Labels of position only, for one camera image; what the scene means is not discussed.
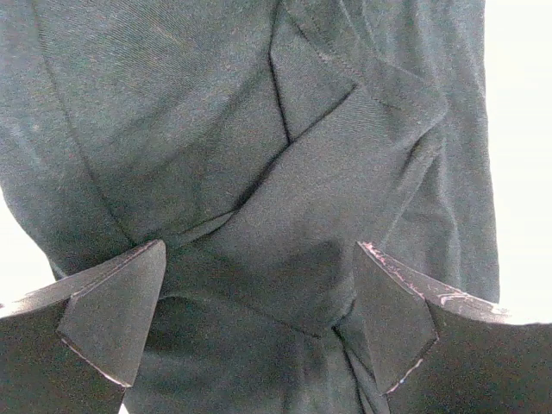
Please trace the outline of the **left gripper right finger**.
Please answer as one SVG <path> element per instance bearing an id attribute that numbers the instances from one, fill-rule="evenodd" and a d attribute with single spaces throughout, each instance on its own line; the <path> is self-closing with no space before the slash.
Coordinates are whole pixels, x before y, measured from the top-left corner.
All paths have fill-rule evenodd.
<path id="1" fill-rule="evenodd" d="M 355 250 L 357 303 L 392 413 L 548 413 L 551 324 Z"/>

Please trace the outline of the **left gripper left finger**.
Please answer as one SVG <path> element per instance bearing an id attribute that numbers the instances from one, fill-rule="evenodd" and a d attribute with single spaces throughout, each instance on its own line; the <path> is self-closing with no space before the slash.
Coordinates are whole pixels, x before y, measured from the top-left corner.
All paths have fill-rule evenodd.
<path id="1" fill-rule="evenodd" d="M 3 413 L 117 413 L 166 270 L 150 241 L 1 306 Z"/>

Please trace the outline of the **black t-shirt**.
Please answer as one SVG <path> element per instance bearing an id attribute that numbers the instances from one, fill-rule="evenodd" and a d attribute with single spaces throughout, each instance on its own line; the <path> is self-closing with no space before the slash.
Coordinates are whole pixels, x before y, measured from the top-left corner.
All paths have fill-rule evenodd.
<path id="1" fill-rule="evenodd" d="M 495 302 L 481 1 L 4 1 L 1 189 L 166 274 L 131 413 L 376 413 L 353 251 Z"/>

